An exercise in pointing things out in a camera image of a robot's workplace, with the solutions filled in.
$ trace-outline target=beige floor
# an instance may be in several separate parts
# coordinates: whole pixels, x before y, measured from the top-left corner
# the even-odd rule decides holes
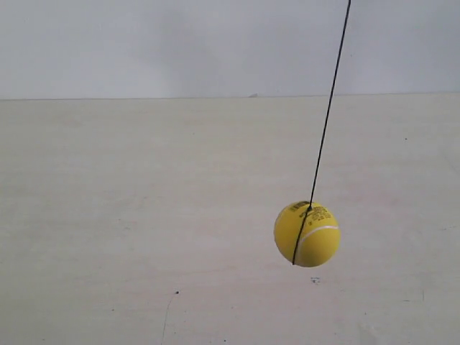
[[[460,95],[0,102],[1,345],[457,345]]]

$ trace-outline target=tennis ball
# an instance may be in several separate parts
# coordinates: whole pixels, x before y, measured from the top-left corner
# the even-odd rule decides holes
[[[335,255],[340,243],[340,230],[333,214],[319,203],[312,203],[303,229],[302,223],[310,203],[299,201],[286,206],[275,222],[275,243],[281,255],[301,267],[316,267]],[[298,242],[295,260],[295,244]]]

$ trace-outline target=wall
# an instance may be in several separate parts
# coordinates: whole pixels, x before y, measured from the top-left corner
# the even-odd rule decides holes
[[[3,0],[0,98],[326,94],[346,0]],[[460,91],[458,0],[354,0],[337,93]]]

